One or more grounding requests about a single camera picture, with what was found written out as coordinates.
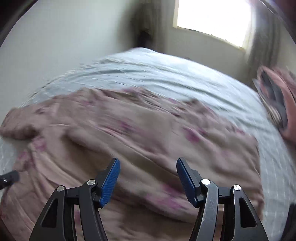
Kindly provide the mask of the pink folded pillow stack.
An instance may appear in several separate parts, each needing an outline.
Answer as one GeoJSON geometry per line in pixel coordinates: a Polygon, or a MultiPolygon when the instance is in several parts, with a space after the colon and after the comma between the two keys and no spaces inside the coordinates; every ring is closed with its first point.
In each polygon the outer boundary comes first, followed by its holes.
{"type": "Polygon", "coordinates": [[[260,66],[253,83],[281,136],[295,144],[295,74],[260,66]]]}

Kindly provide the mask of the pink floral quilted jacket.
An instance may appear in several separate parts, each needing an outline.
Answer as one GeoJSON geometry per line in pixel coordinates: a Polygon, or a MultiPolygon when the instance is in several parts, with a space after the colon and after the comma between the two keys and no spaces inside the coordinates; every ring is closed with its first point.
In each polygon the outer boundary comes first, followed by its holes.
{"type": "Polygon", "coordinates": [[[256,138],[195,99],[84,88],[11,109],[1,135],[30,139],[14,165],[20,180],[1,201],[1,219],[15,240],[29,239],[57,186],[80,186],[112,158],[120,160],[120,174],[100,213],[110,240],[189,238],[197,211],[177,175],[180,157],[218,186],[241,185],[263,212],[256,138]]]}

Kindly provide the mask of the dark hanging clothes in corner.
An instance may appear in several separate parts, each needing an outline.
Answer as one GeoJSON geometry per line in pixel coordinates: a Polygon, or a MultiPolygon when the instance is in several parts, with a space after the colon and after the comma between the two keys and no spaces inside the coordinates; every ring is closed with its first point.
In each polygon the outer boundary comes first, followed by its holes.
{"type": "Polygon", "coordinates": [[[165,10],[163,1],[139,1],[130,21],[134,48],[165,51],[165,10]]]}

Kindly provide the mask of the bright window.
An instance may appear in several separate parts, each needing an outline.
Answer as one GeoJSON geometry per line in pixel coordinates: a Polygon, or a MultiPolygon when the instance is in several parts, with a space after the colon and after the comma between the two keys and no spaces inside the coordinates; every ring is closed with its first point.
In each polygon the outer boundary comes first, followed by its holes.
{"type": "Polygon", "coordinates": [[[174,26],[193,30],[246,49],[250,36],[250,1],[176,1],[174,26]]]}

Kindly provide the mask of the grey checked bedspread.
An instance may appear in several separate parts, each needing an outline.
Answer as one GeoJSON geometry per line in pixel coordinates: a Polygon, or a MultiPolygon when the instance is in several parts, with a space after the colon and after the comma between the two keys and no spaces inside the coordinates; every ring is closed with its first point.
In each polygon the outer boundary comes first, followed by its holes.
{"type": "Polygon", "coordinates": [[[81,87],[142,86],[173,99],[196,98],[259,142],[270,240],[279,240],[295,202],[295,150],[269,120],[258,95],[241,82],[186,59],[137,48],[103,57],[61,75],[38,89],[25,104],[38,103],[81,87]]]}

